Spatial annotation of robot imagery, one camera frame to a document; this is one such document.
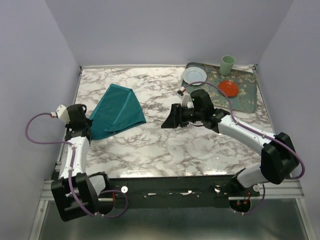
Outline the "teal cloth napkin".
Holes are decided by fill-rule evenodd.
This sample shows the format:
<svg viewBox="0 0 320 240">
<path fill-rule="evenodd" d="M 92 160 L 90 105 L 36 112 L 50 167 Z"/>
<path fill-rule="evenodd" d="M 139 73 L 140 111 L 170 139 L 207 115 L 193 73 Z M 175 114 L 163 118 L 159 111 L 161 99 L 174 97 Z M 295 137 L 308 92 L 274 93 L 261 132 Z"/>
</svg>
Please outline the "teal cloth napkin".
<svg viewBox="0 0 320 240">
<path fill-rule="evenodd" d="M 89 117 L 94 141 L 145 124 L 143 109 L 130 88 L 111 84 Z"/>
</svg>

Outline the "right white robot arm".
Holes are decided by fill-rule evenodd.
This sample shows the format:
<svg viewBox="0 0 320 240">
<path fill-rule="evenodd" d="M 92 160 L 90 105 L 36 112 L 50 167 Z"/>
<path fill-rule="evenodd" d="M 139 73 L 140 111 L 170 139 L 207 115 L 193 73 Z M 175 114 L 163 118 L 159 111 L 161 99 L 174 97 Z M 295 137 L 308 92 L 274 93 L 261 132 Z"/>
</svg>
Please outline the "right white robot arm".
<svg viewBox="0 0 320 240">
<path fill-rule="evenodd" d="M 287 134 L 273 135 L 234 120 L 230 112 L 215 108 L 203 89 L 194 90 L 183 99 L 192 100 L 193 106 L 188 107 L 184 102 L 172 104 L 161 128 L 184 128 L 190 123 L 201 122 L 205 128 L 234 138 L 259 154 L 259 164 L 239 171 L 231 180 L 230 191 L 234 195 L 241 196 L 256 184 L 279 185 L 298 167 L 299 160 Z"/>
</svg>

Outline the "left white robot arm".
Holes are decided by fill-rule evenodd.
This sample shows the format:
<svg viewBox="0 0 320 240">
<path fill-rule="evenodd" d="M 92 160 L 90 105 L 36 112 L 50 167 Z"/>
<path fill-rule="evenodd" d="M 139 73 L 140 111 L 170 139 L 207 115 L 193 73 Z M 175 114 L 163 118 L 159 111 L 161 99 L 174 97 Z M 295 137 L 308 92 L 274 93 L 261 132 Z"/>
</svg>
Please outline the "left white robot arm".
<svg viewBox="0 0 320 240">
<path fill-rule="evenodd" d="M 84 104 L 60 105 L 52 115 L 65 122 L 67 145 L 65 165 L 58 180 L 51 183 L 51 192 L 64 222 L 94 214 L 99 210 L 98 197 L 110 194 L 106 173 L 86 173 L 86 161 L 91 146 L 93 121 L 86 117 Z"/>
</svg>

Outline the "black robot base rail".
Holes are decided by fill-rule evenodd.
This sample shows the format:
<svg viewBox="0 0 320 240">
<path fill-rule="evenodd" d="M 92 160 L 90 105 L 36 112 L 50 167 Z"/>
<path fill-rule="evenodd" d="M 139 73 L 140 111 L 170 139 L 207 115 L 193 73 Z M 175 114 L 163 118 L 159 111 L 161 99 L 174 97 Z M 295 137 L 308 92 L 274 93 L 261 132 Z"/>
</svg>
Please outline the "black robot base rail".
<svg viewBox="0 0 320 240">
<path fill-rule="evenodd" d="M 233 176 L 204 175 L 176 177 L 111 178 L 99 200 L 117 208 L 229 208 L 231 201 L 259 197 L 259 191 L 232 186 Z"/>
</svg>

